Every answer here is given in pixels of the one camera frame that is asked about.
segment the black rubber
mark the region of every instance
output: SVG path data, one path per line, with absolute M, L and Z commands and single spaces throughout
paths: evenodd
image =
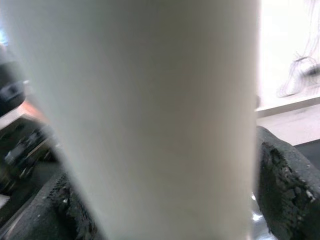
M 320 240 L 320 171 L 263 127 L 257 147 L 255 195 L 270 231 L 279 240 Z

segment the white cylinder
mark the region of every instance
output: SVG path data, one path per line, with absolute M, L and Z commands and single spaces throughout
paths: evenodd
M 3 0 L 9 41 L 110 240 L 244 240 L 255 0 Z

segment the floor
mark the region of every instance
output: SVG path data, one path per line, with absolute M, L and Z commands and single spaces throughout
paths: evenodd
M 258 118 L 257 125 L 292 145 L 320 139 L 320 104 Z

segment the blurry object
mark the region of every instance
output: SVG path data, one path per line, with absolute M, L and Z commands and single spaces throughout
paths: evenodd
M 279 240 L 320 239 L 320 171 L 295 147 L 258 127 L 260 174 L 255 194 Z
M 277 97 L 284 98 L 300 93 L 308 85 L 316 84 L 318 68 L 316 60 L 311 57 L 301 57 L 295 60 L 289 71 L 287 81 L 278 89 Z

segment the white tube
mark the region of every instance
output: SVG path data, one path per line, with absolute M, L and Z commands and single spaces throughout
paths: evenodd
M 246 239 L 255 0 L 3 0 L 1 14 L 109 239 Z

